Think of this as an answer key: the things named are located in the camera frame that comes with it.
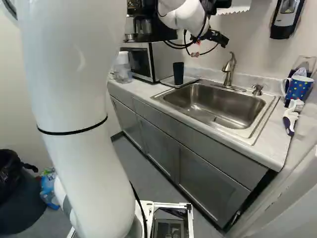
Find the soap dispenser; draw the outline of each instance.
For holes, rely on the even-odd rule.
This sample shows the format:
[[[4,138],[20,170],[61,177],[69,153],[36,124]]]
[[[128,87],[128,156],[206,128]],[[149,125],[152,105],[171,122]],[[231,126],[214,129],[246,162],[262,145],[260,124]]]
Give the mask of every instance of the soap dispenser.
[[[288,39],[295,31],[305,0],[278,0],[271,25],[272,39]]]

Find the gray cabinet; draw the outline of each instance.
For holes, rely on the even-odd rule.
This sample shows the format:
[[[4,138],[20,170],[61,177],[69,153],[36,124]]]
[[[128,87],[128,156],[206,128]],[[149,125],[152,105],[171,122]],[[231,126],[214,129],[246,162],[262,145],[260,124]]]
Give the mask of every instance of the gray cabinet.
[[[121,89],[110,89],[127,105],[111,98],[125,134],[223,228],[267,168]]]
[[[137,115],[137,118],[141,125],[146,155],[174,180],[175,162],[179,157],[177,141],[142,117]]]
[[[135,143],[136,146],[143,150],[144,145],[141,138],[141,130],[135,112],[127,108],[114,97],[111,97],[111,101],[123,132]]]
[[[268,168],[194,130],[159,110],[133,99],[135,112],[209,163],[253,190]]]
[[[251,193],[182,145],[177,182],[222,228]]]

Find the faucet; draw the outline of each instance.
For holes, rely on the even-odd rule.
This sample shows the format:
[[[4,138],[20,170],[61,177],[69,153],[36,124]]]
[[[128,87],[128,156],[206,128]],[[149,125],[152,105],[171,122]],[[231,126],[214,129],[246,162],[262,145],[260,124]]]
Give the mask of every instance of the faucet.
[[[232,76],[233,76],[233,71],[236,66],[237,60],[232,51],[230,51],[230,54],[231,54],[231,59],[222,68],[222,72],[226,73],[226,79],[223,83],[223,87],[229,88],[235,91],[245,92],[246,89],[232,86]]]
[[[232,85],[232,75],[234,67],[236,66],[237,60],[232,51],[230,51],[231,59],[223,66],[222,72],[226,73],[226,79],[223,83],[225,87],[231,87]]]

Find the stainless steel sink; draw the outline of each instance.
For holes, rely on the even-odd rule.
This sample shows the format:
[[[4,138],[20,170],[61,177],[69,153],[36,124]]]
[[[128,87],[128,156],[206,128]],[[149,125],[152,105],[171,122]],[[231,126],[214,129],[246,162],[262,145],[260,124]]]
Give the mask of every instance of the stainless steel sink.
[[[152,98],[213,128],[230,135],[234,133],[235,137],[248,144],[254,144],[278,98],[269,94],[254,96],[251,92],[237,92],[209,80],[200,80]]]

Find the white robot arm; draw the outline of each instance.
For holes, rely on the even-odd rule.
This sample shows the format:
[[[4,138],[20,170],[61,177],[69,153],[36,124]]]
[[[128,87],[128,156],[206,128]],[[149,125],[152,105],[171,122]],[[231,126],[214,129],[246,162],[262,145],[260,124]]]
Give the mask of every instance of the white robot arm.
[[[199,0],[159,0],[158,16],[169,28],[186,29],[197,37],[204,25],[201,35],[209,29],[209,19]]]
[[[126,0],[18,0],[16,9],[32,111],[73,226],[81,238],[124,238],[135,197],[107,133],[105,90]],[[199,0],[159,0],[158,9],[168,27],[198,36],[205,22],[208,31]]]

